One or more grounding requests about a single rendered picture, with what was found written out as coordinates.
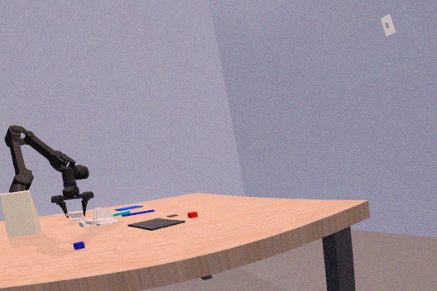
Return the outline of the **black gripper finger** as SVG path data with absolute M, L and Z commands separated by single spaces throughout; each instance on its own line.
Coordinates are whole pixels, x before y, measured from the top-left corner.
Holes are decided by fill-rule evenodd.
M 87 207 L 87 203 L 88 203 L 89 200 L 90 200 L 90 199 L 88 199 L 88 200 L 82 200 L 82 201 L 81 201 L 84 216 L 85 216 L 85 213 L 86 213 L 86 207 Z
M 67 212 L 67 209 L 66 209 L 66 205 L 65 205 L 65 202 L 63 202 L 63 203 L 57 203 L 59 206 L 61 206 L 61 208 L 63 209 L 63 212 L 65 213 L 65 215 L 66 215 L 66 213 L 68 214 L 68 212 Z

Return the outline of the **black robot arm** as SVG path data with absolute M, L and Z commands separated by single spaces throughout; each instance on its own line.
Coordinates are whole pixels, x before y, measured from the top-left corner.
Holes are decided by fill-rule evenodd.
M 21 138 L 21 133 L 25 134 L 25 138 Z M 67 155 L 63 154 L 59 150 L 52 150 L 43 141 L 39 140 L 34 133 L 27 131 L 22 126 L 9 126 L 7 134 L 5 136 L 5 143 L 7 147 L 10 147 L 12 162 L 15 168 L 15 177 L 9 189 L 9 193 L 27 191 L 29 190 L 34 176 L 31 170 L 28 170 L 25 166 L 24 159 L 22 157 L 22 150 L 20 146 L 29 145 L 34 148 L 38 153 L 44 155 L 50 165 L 60 171 L 62 174 L 63 182 L 87 179 L 89 177 L 88 167 L 82 165 L 74 165 L 75 160 L 72 160 Z M 66 166 L 70 162 L 69 166 Z M 73 186 L 67 186 L 62 190 L 63 198 L 73 198 L 75 195 L 79 196 L 79 187 L 76 184 Z

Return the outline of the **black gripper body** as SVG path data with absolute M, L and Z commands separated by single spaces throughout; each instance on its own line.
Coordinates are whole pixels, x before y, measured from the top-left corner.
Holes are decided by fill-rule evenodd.
M 66 188 L 67 186 L 73 186 L 73 184 L 76 184 L 77 185 L 77 183 L 76 183 L 76 181 L 75 180 L 72 180 L 72 181 L 65 181 L 65 182 L 63 182 L 64 184 L 63 184 L 63 186 Z M 90 199 L 90 198 L 93 198 L 94 197 L 94 194 L 92 193 L 92 192 L 84 192 L 84 193 L 82 193 L 82 194 L 79 194 L 79 196 L 78 195 L 76 195 L 75 197 L 73 197 L 73 198 L 63 198 L 63 196 L 62 195 L 58 195 L 58 196 L 53 196 L 53 197 L 51 197 L 51 203 L 63 203 L 65 200 L 71 200 L 71 199 L 78 199 L 78 198 L 82 198 L 82 200 L 88 200 L 88 199 Z

